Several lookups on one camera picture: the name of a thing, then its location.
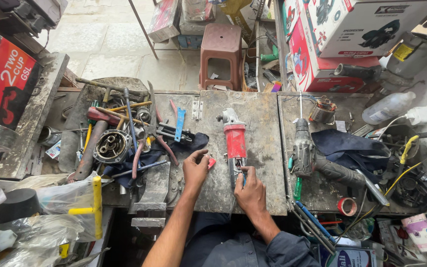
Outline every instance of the dark shirt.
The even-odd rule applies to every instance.
[[[196,233],[187,244],[182,267],[319,267],[309,253],[309,241],[286,232],[278,233],[268,246],[247,233],[233,233],[213,225]]]

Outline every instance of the metal bracket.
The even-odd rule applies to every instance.
[[[186,110],[177,107],[177,124],[175,126],[175,137],[174,141],[180,142],[182,135],[182,127],[184,126],[184,118],[186,116]]]
[[[192,119],[201,120],[202,112],[204,111],[204,101],[193,101],[192,102]]]

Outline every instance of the man's left hand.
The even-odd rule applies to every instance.
[[[185,192],[191,192],[197,196],[199,195],[200,189],[207,178],[210,156],[204,156],[204,154],[208,152],[208,149],[197,150],[185,159],[182,165],[184,180],[186,181]]]

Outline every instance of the drill handle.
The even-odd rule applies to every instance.
[[[365,185],[365,176],[329,161],[322,155],[317,155],[313,171],[318,171],[327,179],[335,180],[352,188],[361,189]]]

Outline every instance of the man's right hand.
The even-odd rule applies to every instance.
[[[256,177],[255,167],[241,167],[247,172],[246,184],[243,186],[243,175],[237,177],[235,197],[241,209],[258,230],[266,244],[280,232],[276,223],[266,209],[266,186]]]
[[[243,174],[239,174],[235,185],[235,197],[241,209],[248,218],[268,213],[266,210],[266,186],[256,177],[255,167],[241,167],[242,172],[247,172],[246,184],[243,186]]]

